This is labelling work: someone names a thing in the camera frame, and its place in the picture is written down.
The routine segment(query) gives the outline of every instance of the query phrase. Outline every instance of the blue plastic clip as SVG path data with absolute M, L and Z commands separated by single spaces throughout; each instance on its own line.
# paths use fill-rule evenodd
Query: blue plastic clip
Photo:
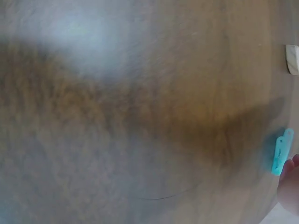
M 288 128 L 285 130 L 283 136 L 280 136 L 276 140 L 275 153 L 272 165 L 272 173 L 275 176 L 280 176 L 284 167 L 285 161 L 288 158 L 292 142 L 294 139 L 294 130 Z

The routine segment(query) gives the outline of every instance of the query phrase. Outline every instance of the wood grain surface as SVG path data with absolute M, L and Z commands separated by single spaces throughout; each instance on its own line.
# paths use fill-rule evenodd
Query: wood grain surface
M 291 0 L 0 2 L 1 223 L 258 224 L 271 209 Z

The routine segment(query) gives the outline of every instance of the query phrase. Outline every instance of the finger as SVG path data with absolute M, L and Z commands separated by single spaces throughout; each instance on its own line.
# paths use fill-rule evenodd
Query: finger
M 290 173 L 294 168 L 295 168 L 295 164 L 294 164 L 293 160 L 287 160 L 282 169 L 279 181 L 282 181 L 285 178 L 285 176 L 288 173 Z
M 294 162 L 295 167 L 299 167 L 299 154 L 296 154 L 293 157 L 293 162 Z

